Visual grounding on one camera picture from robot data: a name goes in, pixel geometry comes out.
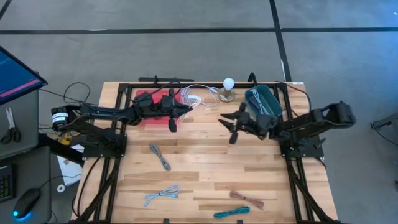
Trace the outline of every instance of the computer monitor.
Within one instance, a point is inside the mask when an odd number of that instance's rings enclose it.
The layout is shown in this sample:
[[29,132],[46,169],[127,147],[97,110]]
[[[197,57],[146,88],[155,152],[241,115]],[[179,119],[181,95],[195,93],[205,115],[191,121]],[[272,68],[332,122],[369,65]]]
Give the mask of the computer monitor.
[[0,46],[0,105],[45,85],[37,72]]

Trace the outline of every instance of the brown cable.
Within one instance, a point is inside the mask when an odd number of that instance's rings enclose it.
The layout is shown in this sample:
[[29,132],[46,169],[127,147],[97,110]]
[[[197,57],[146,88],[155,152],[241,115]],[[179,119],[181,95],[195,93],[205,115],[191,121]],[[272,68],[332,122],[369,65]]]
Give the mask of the brown cable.
[[240,199],[240,200],[245,200],[247,202],[250,202],[253,205],[255,205],[257,208],[260,208],[261,210],[263,210],[263,208],[264,208],[264,202],[262,200],[245,197],[245,196],[237,193],[234,190],[229,193],[229,197],[230,198],[237,198],[237,199]]

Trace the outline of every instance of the teal container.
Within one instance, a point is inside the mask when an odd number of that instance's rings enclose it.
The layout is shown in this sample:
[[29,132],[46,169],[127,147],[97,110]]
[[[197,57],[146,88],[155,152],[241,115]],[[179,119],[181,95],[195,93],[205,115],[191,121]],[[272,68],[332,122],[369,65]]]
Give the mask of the teal container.
[[250,90],[246,90],[246,92],[244,93],[246,103],[249,105],[250,109],[256,115],[259,115],[260,111],[255,106],[255,104],[250,100],[250,98],[254,96],[251,90],[257,90],[257,92],[259,93],[260,102],[265,107],[266,114],[273,115],[276,117],[282,115],[282,107],[280,106],[280,103],[276,100],[274,94],[270,91],[270,89],[266,85],[255,86]]

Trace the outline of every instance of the wooden table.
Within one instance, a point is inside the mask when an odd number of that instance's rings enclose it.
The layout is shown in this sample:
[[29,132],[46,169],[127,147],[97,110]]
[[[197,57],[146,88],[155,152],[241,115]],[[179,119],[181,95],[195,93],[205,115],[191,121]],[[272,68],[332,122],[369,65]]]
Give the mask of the wooden table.
[[[104,83],[100,106],[114,107],[118,85],[119,82]],[[303,84],[294,87],[304,90]],[[236,223],[239,219],[244,223],[295,223],[289,178],[278,142],[260,141],[253,135],[240,133],[237,143],[230,145],[230,133],[217,121],[220,113],[231,113],[239,108],[245,90],[235,89],[237,95],[232,103],[219,102],[215,108],[196,107],[178,127],[177,133],[171,133],[167,126],[128,126],[128,145],[126,156],[121,160],[112,223],[162,223],[164,218],[169,218],[171,223]],[[193,89],[192,92],[206,102],[214,101],[207,89]],[[289,89],[289,98],[296,113],[308,111],[304,94]],[[95,121],[95,124],[107,128],[111,123]],[[171,171],[164,170],[159,158],[150,151],[150,143],[160,147]],[[94,160],[85,162],[82,180]],[[103,160],[97,163],[88,179],[82,211],[98,191]],[[310,193],[326,214],[337,219],[325,168],[312,158],[304,158],[303,163]],[[158,193],[173,184],[180,186],[177,199],[159,197],[144,206],[145,194]],[[229,198],[231,190],[262,199],[264,211],[245,201]],[[303,198],[299,195],[306,219]],[[105,198],[101,218],[106,213],[108,196]],[[250,206],[249,214],[222,220],[213,218],[216,212],[244,205]]]

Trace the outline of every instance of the light bulb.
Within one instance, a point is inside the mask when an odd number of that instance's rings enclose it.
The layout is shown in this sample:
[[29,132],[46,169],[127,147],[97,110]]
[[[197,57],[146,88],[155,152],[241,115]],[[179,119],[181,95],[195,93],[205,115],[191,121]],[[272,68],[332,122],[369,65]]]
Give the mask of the light bulb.
[[223,85],[225,90],[230,91],[234,87],[235,82],[232,78],[226,78],[224,79]]

